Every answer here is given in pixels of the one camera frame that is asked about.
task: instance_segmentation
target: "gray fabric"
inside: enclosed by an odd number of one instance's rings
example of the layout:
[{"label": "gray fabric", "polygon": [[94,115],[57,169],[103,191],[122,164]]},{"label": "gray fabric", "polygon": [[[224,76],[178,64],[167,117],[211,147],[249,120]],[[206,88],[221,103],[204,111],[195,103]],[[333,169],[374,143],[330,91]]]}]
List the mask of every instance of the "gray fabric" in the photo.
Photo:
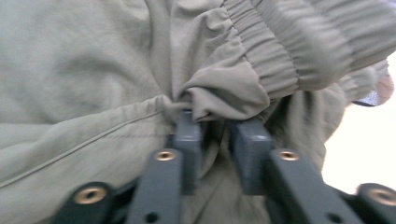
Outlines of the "gray fabric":
[{"label": "gray fabric", "polygon": [[[381,1],[265,3],[1,1],[0,223],[48,222],[75,187],[139,176],[181,108],[259,115],[320,168],[345,105],[373,86],[362,68],[395,50],[396,16]],[[206,149],[184,223],[267,222],[226,147]]]}]

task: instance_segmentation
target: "gray garment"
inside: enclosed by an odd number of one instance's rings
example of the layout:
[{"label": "gray garment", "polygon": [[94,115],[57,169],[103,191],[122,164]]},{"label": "gray garment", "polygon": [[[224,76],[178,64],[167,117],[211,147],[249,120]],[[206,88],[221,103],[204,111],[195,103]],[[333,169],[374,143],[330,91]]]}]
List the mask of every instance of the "gray garment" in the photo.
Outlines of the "gray garment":
[{"label": "gray garment", "polygon": [[[77,186],[136,178],[184,107],[259,115],[320,169],[344,106],[374,86],[364,67],[395,50],[396,16],[382,1],[308,2],[3,0],[0,223],[48,220]],[[183,223],[267,221],[225,148],[206,149]]]}]

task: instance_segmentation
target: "cloth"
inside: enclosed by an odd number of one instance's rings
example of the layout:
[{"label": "cloth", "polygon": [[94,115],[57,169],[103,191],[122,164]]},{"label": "cloth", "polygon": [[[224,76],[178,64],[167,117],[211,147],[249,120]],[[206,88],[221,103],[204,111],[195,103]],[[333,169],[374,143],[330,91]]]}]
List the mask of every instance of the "cloth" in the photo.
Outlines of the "cloth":
[{"label": "cloth", "polygon": [[[374,0],[3,0],[0,223],[46,223],[76,187],[136,178],[175,108],[259,116],[320,169],[344,106],[374,85],[366,66],[395,50],[395,23]],[[225,149],[205,150],[183,223],[268,222]]]}]

